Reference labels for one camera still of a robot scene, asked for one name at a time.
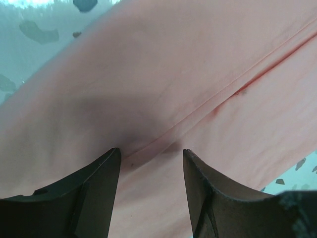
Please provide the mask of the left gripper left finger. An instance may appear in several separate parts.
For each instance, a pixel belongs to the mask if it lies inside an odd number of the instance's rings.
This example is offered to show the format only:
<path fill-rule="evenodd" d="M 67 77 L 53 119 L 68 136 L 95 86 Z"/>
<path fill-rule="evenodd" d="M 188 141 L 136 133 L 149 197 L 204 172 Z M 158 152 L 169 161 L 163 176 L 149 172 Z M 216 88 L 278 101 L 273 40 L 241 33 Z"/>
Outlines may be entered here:
<path fill-rule="evenodd" d="M 106 238 L 121 165 L 112 148 L 30 196 L 0 201 L 2 238 Z"/>

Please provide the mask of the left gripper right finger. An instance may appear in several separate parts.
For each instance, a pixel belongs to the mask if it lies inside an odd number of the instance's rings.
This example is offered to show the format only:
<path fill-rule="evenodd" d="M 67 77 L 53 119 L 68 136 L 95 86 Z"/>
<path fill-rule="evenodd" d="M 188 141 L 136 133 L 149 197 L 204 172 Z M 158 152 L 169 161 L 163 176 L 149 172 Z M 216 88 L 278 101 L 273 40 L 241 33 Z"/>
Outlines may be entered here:
<path fill-rule="evenodd" d="M 191 150 L 183 171 L 193 237 L 315 238 L 317 192 L 270 195 L 213 169 Z"/>

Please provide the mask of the salmon pink t-shirt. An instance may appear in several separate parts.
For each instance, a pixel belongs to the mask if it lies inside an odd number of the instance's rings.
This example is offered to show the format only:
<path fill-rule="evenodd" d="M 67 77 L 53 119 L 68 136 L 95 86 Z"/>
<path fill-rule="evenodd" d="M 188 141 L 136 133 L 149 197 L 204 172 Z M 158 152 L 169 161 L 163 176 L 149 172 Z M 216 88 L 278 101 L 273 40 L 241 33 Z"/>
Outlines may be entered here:
<path fill-rule="evenodd" d="M 188 238 L 191 149 L 261 189 L 317 147 L 314 0 L 124 0 L 0 109 L 0 195 L 123 154 L 109 235 Z"/>

